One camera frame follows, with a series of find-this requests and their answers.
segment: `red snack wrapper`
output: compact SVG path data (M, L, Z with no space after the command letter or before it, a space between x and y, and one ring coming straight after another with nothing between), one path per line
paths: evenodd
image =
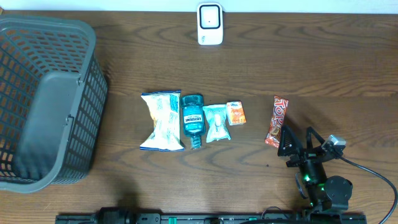
M280 143L280 129L284 123L288 100L274 95L274 112L271 118L268 134L266 137L266 144L279 147Z

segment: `wooden table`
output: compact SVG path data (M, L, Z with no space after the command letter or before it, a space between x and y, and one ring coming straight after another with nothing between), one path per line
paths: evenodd
M307 126L342 136L348 159L398 185L397 16L225 13L222 45L204 47L195 13L6 13L89 23L110 82L89 176L30 195L0 192L0 223L54 223L60 212L117 205L195 213L308 205L297 169L264 144L274 94L290 100L286 123L299 136ZM232 140L200 150L140 151L153 130L141 92L176 89L201 93L207 105L241 100L248 122L228 128ZM390 209L393 193L382 180L343 161L325 169L352 181L350 211L368 223ZM397 222L398 212L388 223Z

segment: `mouthwash bottle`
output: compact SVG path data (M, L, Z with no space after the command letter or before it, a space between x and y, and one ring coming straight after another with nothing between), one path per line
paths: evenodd
M183 130L191 138L191 148L201 147L200 136L206 133L203 117L203 97L201 95L188 95L181 98L183 117Z

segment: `gray plastic basket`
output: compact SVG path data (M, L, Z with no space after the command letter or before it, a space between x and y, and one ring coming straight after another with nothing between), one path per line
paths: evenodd
M0 16L0 190L88 173L108 91L81 21Z

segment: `orange juice box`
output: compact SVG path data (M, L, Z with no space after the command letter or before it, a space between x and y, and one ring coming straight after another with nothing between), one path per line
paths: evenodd
M240 101L228 102L226 104L229 125L246 123L243 106Z

